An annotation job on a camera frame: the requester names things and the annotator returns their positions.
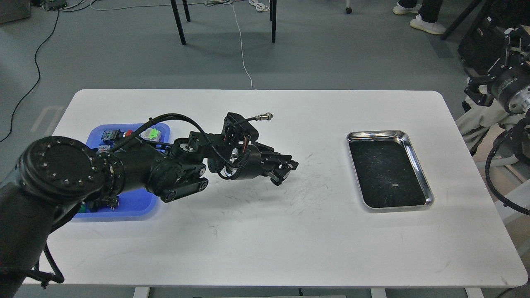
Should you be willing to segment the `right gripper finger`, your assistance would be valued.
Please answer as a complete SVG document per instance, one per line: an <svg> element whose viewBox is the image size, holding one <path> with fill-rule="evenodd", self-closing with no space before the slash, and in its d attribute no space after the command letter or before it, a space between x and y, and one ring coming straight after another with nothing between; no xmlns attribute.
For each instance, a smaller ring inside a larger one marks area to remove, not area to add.
<svg viewBox="0 0 530 298"><path fill-rule="evenodd" d="M495 79L494 74L478 74L473 68L466 68L469 76L465 94L470 100L481 107L490 107L494 101L494 96L490 93L491 85Z"/></svg>
<svg viewBox="0 0 530 298"><path fill-rule="evenodd" d="M505 36L500 57L491 67L493 75L500 75L509 69L522 67L529 71L530 27L518 25Z"/></svg>

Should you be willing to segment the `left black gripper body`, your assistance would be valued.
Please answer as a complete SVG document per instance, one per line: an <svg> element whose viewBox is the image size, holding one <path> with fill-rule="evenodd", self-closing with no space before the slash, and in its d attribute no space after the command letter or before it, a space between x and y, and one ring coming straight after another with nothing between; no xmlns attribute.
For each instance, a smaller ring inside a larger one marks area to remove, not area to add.
<svg viewBox="0 0 530 298"><path fill-rule="evenodd" d="M246 180L258 176L273 178L275 165L265 160L265 152L272 148L253 144L259 132L252 121L271 120L272 113L245 118L237 113L227 113L222 132L210 138L207 147L208 168L225 180Z"/></svg>

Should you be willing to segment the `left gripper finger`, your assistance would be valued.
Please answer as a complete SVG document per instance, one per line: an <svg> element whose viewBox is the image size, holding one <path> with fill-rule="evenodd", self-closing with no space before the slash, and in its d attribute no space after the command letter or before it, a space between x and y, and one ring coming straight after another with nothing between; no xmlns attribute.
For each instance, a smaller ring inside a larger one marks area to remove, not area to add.
<svg viewBox="0 0 530 298"><path fill-rule="evenodd" d="M270 178L274 185L281 185L283 181L289 176L290 166L277 166L270 171L265 172L265 175Z"/></svg>
<svg viewBox="0 0 530 298"><path fill-rule="evenodd" d="M259 152L261 156L261 168L265 171L272 171L275 168L290 166L294 171L299 166L297 161L293 160L291 155L280 154L273 147L259 143Z"/></svg>

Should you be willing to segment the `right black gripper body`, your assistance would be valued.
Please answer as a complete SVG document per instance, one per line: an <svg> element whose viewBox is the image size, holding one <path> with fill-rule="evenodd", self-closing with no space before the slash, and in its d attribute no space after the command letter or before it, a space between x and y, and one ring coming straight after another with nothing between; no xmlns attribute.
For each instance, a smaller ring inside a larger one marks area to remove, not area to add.
<svg viewBox="0 0 530 298"><path fill-rule="evenodd" d="M530 74L523 66L513 67L495 77L488 92L509 114L525 114L530 105Z"/></svg>

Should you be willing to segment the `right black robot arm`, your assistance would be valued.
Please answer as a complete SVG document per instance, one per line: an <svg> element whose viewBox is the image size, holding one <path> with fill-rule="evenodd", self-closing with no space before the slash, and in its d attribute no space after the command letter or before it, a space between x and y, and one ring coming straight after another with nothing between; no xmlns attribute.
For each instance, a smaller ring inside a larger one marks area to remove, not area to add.
<svg viewBox="0 0 530 298"><path fill-rule="evenodd" d="M490 107L498 102L509 116L521 116L511 128L500 135L485 161L485 179L488 188L501 202L520 214L529 215L529 209L506 198L494 186L490 168L497 151L510 144L516 162L529 165L529 151L524 142L529 139L529 26L518 25L505 34L499 58L484 75L470 76L465 93L480 107Z"/></svg>

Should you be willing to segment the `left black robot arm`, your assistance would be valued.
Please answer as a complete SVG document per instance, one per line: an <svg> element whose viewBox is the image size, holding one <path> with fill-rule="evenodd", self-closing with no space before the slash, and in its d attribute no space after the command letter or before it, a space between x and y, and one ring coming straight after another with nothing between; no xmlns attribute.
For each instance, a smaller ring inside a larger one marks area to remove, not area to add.
<svg viewBox="0 0 530 298"><path fill-rule="evenodd" d="M108 151L61 136L34 141L1 182L2 298L13 297L26 278L42 287L64 282L47 239L83 205L112 205L140 188L175 201L205 190L206 170L224 180L261 176L281 185L299 164L258 143L251 122L271 119L227 113L222 132L207 134L191 118L167 113L116 138Z"/></svg>

